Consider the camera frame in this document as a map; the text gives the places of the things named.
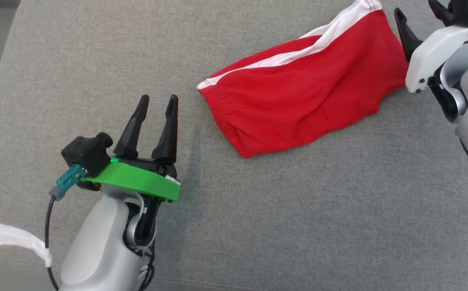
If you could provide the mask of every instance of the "white stripe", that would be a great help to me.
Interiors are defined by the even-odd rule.
[[[300,51],[281,53],[274,55],[267,59],[262,59],[261,61],[256,61],[253,64],[248,66],[237,68],[235,70],[230,70],[219,76],[208,78],[205,81],[198,84],[197,89],[202,90],[212,85],[216,85],[221,78],[225,75],[230,74],[235,71],[252,69],[252,68],[265,68],[265,67],[276,67],[287,65],[292,61],[296,61],[302,57],[312,55],[314,53],[324,50],[329,44],[331,44],[336,38],[342,35],[350,27],[352,27],[356,22],[364,18],[366,15],[373,11],[381,10],[381,3],[378,0],[356,0],[351,6],[345,8],[341,11],[340,14],[336,16],[332,22],[328,25],[315,28],[314,30],[302,35],[300,38],[313,36],[313,35],[322,35],[312,46],[304,48]]]

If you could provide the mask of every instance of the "robot arm with green bracket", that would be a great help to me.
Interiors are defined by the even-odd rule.
[[[173,95],[169,100],[165,127],[151,158],[138,158],[136,145],[148,103],[149,97],[142,96],[112,157],[106,149],[113,141],[105,133],[94,138],[78,137],[61,152],[70,169],[49,192],[52,199],[45,227],[46,247],[51,205],[71,186],[100,190],[103,199],[89,213],[65,257],[59,288],[49,269],[56,290],[144,290],[153,277],[158,208],[164,201],[177,201],[180,194],[174,167],[178,98]],[[136,203],[125,202],[128,198]]]

